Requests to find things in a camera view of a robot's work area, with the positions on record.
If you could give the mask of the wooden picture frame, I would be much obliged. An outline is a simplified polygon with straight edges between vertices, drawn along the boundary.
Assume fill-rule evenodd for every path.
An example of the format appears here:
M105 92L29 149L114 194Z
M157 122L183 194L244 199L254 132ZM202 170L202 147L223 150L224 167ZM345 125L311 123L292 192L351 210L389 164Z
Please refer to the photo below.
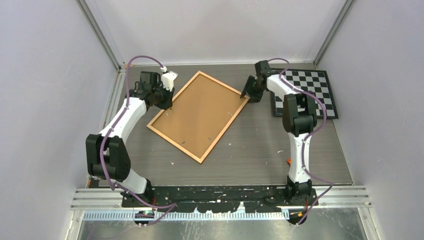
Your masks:
M202 164L249 101L248 96L198 71L147 127Z

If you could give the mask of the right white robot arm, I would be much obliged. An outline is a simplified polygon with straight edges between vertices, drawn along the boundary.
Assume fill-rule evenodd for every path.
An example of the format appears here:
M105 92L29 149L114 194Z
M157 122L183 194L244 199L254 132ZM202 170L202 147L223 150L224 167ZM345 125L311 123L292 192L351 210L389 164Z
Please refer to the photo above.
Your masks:
M310 134L317 125L316 103L310 92L291 84L282 74L276 74L268 60L254 65L255 76L250 75L241 92L249 103L261 101L264 91L271 91L283 101L282 125L290 143L290 168L283 191L285 200L299 205L312 193L308 174Z

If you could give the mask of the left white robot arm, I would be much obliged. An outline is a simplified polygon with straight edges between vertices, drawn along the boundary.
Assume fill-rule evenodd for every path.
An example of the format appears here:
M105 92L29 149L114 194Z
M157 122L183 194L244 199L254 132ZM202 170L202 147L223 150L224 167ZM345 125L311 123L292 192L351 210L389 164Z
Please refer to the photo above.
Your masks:
M100 133L89 134L85 140L88 174L134 193L134 200L141 207L153 202L154 192L151 182L132 169L125 143L150 107L161 110L172 107L177 77L173 71L142 71L112 121Z

